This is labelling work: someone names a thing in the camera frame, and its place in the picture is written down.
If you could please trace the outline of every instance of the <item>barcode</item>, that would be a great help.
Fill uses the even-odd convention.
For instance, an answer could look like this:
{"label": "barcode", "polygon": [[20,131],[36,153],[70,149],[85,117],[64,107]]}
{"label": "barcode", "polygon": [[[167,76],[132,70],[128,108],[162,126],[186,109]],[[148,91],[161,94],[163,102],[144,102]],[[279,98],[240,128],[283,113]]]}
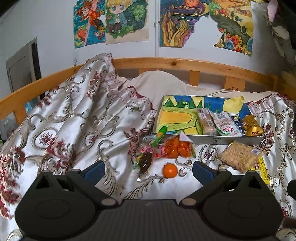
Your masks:
{"label": "barcode", "polygon": [[201,119],[206,119],[205,114],[200,113],[200,118]]}
{"label": "barcode", "polygon": [[208,124],[209,126],[214,126],[214,124],[213,124],[213,122],[212,122],[211,120],[208,120],[208,121],[207,121],[207,124]]}
{"label": "barcode", "polygon": [[254,153],[254,154],[256,154],[256,155],[259,155],[259,154],[260,154],[260,151],[257,150],[257,149],[253,149],[253,150],[252,150],[252,153]]}
{"label": "barcode", "polygon": [[225,115],[218,115],[217,118],[218,118],[219,120],[222,120],[222,119],[226,119],[226,116],[225,116]]}

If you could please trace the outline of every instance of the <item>dark blue package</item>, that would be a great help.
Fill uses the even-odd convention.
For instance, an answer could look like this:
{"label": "dark blue package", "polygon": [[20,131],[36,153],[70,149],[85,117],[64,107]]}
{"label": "dark blue package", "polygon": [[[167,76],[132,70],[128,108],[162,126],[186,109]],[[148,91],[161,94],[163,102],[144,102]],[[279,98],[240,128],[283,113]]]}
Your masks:
{"label": "dark blue package", "polygon": [[232,114],[232,113],[229,113],[231,119],[234,121],[234,123],[236,124],[236,126],[238,127],[238,129],[240,130],[240,132],[242,133],[242,136],[246,136],[245,133],[244,133],[244,127],[242,125],[242,122],[240,120],[240,117],[238,114]]}

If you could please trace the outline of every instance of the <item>wall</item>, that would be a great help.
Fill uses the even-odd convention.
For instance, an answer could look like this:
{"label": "wall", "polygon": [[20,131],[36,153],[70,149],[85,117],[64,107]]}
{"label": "wall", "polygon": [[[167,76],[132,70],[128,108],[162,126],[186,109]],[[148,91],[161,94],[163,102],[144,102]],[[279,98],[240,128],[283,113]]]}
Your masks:
{"label": "wall", "polygon": [[[104,43],[74,49],[73,7],[77,0],[21,0],[5,18],[0,18],[0,99],[10,93],[6,61],[21,47],[37,37],[42,76],[84,63],[102,52],[111,52],[114,58],[154,57],[155,2],[149,2],[149,42],[105,45]],[[262,11],[253,8],[254,43],[251,57],[214,48],[221,33],[209,17],[196,23],[195,32],[184,48],[160,48],[160,57],[175,57],[213,61],[254,70],[264,74],[278,74],[281,59],[275,49],[271,33]]]}

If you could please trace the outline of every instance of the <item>floral bedspread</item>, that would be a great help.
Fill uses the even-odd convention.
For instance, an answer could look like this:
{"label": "floral bedspread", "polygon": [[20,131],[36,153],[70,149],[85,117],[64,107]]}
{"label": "floral bedspread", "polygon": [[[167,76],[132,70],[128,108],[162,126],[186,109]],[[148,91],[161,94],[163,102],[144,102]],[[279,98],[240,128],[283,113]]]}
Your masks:
{"label": "floral bedspread", "polygon": [[[0,240],[22,237],[14,211],[36,175],[49,169],[65,174],[84,169],[98,160],[105,176],[96,187],[117,200],[170,199],[179,202],[201,184],[192,175],[195,160],[212,168],[241,174],[218,159],[224,145],[195,145],[196,159],[160,158],[147,178],[137,181],[133,161],[139,139],[150,133],[157,106],[133,87],[122,88],[111,54],[101,54],[74,76],[56,87],[33,109],[0,152]],[[296,215],[296,203],[287,193],[296,179],[296,145],[293,121],[296,103],[272,94],[248,107],[264,129],[257,148],[264,150],[268,186],[283,209],[284,217]],[[166,162],[178,167],[178,175],[162,175]],[[296,230],[282,229],[281,239],[296,239]]]}

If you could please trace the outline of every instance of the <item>wooden headboard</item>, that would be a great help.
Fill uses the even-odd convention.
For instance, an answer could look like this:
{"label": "wooden headboard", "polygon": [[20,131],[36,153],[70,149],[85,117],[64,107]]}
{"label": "wooden headboard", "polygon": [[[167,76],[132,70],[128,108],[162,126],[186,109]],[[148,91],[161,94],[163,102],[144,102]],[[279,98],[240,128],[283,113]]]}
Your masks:
{"label": "wooden headboard", "polygon": [[[282,81],[278,81],[276,76],[267,76],[226,64],[177,58],[121,58],[114,59],[113,63],[116,69],[138,69],[139,74],[149,70],[187,70],[190,71],[189,83],[194,86],[199,84],[200,72],[221,74],[226,77],[224,89],[244,91],[246,81],[251,81],[263,84],[271,91],[281,93],[283,93],[281,90],[288,91],[292,95],[289,95],[291,98],[296,97],[296,92],[285,86]],[[14,112],[17,123],[21,124],[27,116],[24,108],[25,103],[45,91],[55,88],[75,74],[82,66],[83,64],[51,74],[6,96],[0,100],[0,120]]]}

